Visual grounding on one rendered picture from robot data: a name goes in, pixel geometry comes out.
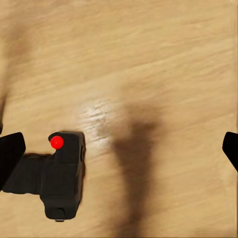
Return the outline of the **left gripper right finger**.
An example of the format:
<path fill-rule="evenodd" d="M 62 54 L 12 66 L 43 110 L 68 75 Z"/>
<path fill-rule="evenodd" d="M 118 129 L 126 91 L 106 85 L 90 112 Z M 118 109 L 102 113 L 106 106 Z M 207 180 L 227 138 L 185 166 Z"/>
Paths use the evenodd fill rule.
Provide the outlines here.
<path fill-rule="evenodd" d="M 222 149 L 238 172 L 238 134 L 228 131 Z"/>

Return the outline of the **digital camera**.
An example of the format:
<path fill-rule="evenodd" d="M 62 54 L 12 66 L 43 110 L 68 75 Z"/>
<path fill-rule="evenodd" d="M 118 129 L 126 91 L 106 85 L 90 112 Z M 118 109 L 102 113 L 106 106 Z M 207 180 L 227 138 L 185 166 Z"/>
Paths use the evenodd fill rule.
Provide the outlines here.
<path fill-rule="evenodd" d="M 80 203 L 83 138 L 81 132 L 61 130 L 48 140 L 56 152 L 50 157 L 23 154 L 2 190 L 39 195 L 47 218 L 63 222 L 76 216 Z"/>

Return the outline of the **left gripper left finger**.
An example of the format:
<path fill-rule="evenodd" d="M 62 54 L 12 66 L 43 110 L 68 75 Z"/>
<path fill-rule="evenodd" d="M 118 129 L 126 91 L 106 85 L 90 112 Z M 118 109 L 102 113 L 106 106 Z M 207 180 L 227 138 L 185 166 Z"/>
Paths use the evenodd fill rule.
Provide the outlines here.
<path fill-rule="evenodd" d="M 0 192 L 25 151 L 22 132 L 0 137 Z"/>

